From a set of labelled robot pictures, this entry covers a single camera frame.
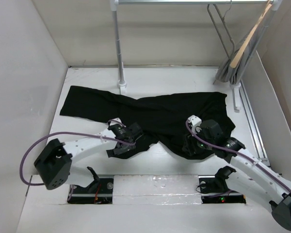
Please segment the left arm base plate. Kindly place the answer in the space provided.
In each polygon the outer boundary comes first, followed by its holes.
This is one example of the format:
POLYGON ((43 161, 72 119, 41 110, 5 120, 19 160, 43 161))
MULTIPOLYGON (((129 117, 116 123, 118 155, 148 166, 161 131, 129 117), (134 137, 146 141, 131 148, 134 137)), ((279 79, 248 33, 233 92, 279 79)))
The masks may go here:
POLYGON ((88 192, 86 188, 71 185, 67 197, 69 204, 112 204, 114 176, 103 176, 97 189, 88 192))

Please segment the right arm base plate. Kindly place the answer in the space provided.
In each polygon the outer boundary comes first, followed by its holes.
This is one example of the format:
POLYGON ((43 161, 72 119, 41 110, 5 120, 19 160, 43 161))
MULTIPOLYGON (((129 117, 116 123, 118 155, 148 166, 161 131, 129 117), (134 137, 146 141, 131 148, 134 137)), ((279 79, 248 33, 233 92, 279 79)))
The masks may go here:
POLYGON ((246 204, 245 196, 226 188, 220 188, 214 175, 199 175, 196 192, 201 195, 202 204, 246 204))

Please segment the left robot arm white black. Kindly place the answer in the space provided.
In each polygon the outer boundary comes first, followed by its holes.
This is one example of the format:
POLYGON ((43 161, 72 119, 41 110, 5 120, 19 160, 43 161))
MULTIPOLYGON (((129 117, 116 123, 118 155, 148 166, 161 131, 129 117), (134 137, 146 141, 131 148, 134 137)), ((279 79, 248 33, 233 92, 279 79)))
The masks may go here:
POLYGON ((100 185, 100 178, 94 169, 88 166, 84 172, 78 172, 74 164, 101 151, 109 157, 123 155, 134 150, 136 141, 142 136, 143 131, 137 123, 124 127, 115 122, 97 135, 86 134, 84 138, 69 142, 60 142, 55 138, 47 143, 34 166, 47 190, 66 183, 94 193, 100 185))

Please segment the black trousers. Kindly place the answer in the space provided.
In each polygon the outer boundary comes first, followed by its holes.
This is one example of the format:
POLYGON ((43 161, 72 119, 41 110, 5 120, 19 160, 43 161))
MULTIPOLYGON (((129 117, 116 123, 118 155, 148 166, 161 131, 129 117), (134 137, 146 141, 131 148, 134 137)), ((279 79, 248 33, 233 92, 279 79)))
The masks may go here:
POLYGON ((137 140, 135 149, 118 155, 119 159, 129 159, 161 142, 182 158, 203 160, 211 155, 209 150, 197 149, 190 155, 182 149, 184 136, 188 134, 185 122, 192 115, 202 120, 214 120, 223 133, 230 136, 236 126, 227 115, 226 97, 220 92, 197 92, 136 100, 108 91, 71 86, 60 115, 100 123, 119 118, 126 126, 137 123, 144 135, 137 140))

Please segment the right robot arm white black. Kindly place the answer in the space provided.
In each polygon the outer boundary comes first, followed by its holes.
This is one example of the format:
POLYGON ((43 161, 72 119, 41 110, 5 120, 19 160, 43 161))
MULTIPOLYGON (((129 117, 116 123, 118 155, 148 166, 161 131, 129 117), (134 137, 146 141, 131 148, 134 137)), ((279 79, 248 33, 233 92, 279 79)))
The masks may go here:
POLYGON ((291 181, 271 170, 242 142, 224 136, 216 121, 202 121, 192 115, 185 126, 189 134, 184 148, 189 154, 200 148, 228 163, 214 175, 218 190, 245 195, 264 207, 282 228, 291 231, 291 181))

